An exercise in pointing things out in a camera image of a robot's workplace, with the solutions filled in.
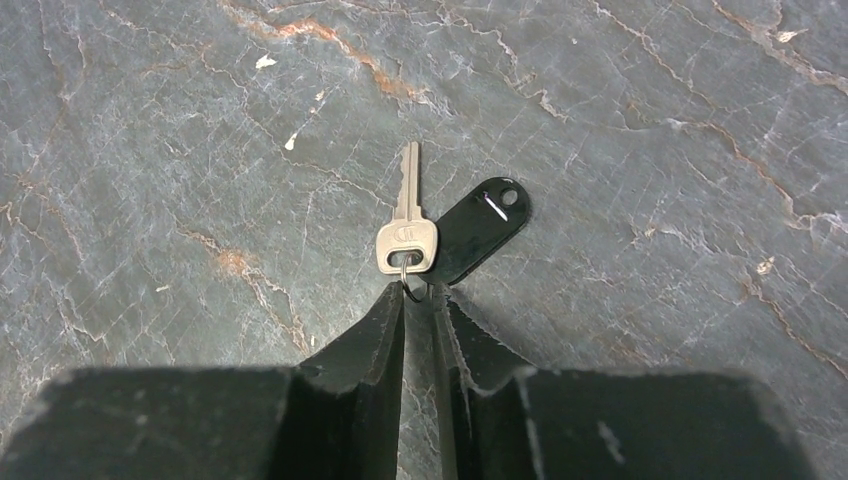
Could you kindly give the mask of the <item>silver brass key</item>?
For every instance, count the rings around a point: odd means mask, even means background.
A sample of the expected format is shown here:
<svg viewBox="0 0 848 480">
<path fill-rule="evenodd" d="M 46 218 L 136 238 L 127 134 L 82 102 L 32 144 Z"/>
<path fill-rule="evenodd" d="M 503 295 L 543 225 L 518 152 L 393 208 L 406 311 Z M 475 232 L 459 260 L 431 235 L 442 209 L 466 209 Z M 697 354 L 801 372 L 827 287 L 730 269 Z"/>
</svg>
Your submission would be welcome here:
<svg viewBox="0 0 848 480">
<path fill-rule="evenodd" d="M 399 275 L 400 267 L 390 264 L 398 252 L 419 252 L 421 260 L 407 267 L 408 274 L 427 272 L 433 266 L 438 249 L 436 224 L 422 215 L 419 200 L 420 143 L 411 141 L 404 148 L 400 162 L 402 183 L 391 220 L 376 236 L 378 270 L 386 275 Z"/>
</svg>

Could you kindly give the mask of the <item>black key tag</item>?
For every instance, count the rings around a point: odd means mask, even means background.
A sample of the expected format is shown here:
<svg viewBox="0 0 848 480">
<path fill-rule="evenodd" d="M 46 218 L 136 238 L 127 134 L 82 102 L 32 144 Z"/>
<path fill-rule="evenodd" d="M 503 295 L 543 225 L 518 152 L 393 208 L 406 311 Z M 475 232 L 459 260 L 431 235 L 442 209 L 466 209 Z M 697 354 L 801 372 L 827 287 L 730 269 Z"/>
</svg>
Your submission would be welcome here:
<svg viewBox="0 0 848 480">
<path fill-rule="evenodd" d="M 455 285 L 527 224 L 532 203 L 526 189 L 508 177 L 474 187 L 437 221 L 439 245 L 428 284 Z"/>
</svg>

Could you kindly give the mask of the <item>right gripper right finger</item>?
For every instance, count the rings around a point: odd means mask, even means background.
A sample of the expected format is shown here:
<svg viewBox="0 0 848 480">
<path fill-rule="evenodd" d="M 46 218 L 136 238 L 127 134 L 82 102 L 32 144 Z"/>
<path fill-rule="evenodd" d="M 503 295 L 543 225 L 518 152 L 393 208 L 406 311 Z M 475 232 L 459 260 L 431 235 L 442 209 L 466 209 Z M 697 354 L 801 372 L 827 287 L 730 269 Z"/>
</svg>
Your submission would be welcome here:
<svg viewBox="0 0 848 480">
<path fill-rule="evenodd" d="M 548 479 L 532 382 L 543 371 L 485 331 L 453 289 L 431 294 L 443 472 L 450 479 Z"/>
</svg>

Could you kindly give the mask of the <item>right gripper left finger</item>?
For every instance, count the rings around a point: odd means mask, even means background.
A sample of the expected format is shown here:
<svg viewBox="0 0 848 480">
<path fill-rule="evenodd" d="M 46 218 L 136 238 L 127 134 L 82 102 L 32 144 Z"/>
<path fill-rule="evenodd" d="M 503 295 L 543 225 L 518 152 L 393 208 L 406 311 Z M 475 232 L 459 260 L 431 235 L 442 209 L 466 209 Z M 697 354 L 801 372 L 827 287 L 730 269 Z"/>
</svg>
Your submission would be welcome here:
<svg viewBox="0 0 848 480">
<path fill-rule="evenodd" d="M 291 369 L 271 479 L 396 476 L 405 294 L 389 283 L 369 311 Z"/>
</svg>

